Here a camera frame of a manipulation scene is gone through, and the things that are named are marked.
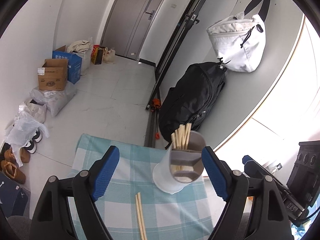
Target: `checkered tablecloth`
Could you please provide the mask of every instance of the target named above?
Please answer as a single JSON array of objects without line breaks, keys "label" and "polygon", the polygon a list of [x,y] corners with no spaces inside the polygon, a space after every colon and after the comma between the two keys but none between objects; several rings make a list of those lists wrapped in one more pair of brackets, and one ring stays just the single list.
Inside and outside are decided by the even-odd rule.
[{"label": "checkered tablecloth", "polygon": [[[103,197],[95,203],[114,240],[139,240],[135,195],[141,192],[148,240],[204,240],[213,230],[202,179],[173,195],[152,182],[152,170],[165,150],[141,147],[83,134],[69,177],[89,169],[109,146],[120,150],[120,160]],[[70,210],[79,240],[86,239],[73,198]]]}]

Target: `white tote bag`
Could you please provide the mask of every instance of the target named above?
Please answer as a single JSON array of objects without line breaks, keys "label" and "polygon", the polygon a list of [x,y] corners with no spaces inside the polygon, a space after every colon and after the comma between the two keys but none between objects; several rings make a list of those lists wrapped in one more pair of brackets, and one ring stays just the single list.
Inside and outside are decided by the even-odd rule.
[{"label": "white tote bag", "polygon": [[252,0],[244,12],[215,23],[207,28],[214,52],[226,67],[237,72],[252,72],[258,67],[266,45],[264,21],[270,0],[263,0],[259,14],[245,19],[262,0]]}]

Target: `cardboard box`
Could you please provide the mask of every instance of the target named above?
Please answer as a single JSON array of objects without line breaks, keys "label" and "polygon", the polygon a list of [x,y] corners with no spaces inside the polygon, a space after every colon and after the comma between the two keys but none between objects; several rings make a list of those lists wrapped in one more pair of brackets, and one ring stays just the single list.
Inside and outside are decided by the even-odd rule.
[{"label": "cardboard box", "polygon": [[52,52],[52,58],[68,60],[68,81],[76,84],[80,79],[82,58],[76,54],[65,52],[66,46]]},{"label": "cardboard box", "polygon": [[46,59],[42,68],[38,68],[39,90],[64,90],[67,71],[67,59]]},{"label": "cardboard box", "polygon": [[93,48],[93,54],[91,57],[91,61],[93,64],[100,65],[102,63],[102,59],[103,59],[104,52],[105,52],[104,49],[105,49],[105,47]]}]

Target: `screw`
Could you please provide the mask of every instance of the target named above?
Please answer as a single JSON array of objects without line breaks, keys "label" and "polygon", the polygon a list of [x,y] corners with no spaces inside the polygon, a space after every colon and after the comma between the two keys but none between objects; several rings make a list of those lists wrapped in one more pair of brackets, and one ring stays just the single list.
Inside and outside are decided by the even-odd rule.
[{"label": "screw", "polygon": [[86,177],[86,176],[88,176],[88,174],[89,174],[89,172],[86,170],[80,172],[81,177]]},{"label": "screw", "polygon": [[54,181],[56,181],[56,176],[51,176],[51,177],[49,178],[49,182],[54,182]]},{"label": "screw", "polygon": [[238,170],[234,170],[232,173],[233,173],[234,175],[236,175],[236,176],[241,176],[241,174],[242,174],[242,172],[241,172],[241,171],[238,171]]},{"label": "screw", "polygon": [[266,179],[266,181],[271,182],[272,181],[272,177],[270,175],[266,175],[264,177]]}]

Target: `gray door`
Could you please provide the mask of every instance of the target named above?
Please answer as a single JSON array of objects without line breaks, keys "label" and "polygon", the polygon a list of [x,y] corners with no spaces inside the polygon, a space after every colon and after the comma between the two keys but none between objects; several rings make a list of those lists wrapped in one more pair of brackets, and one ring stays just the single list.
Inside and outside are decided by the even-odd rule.
[{"label": "gray door", "polygon": [[117,0],[107,22],[102,46],[136,59],[162,0]]}]

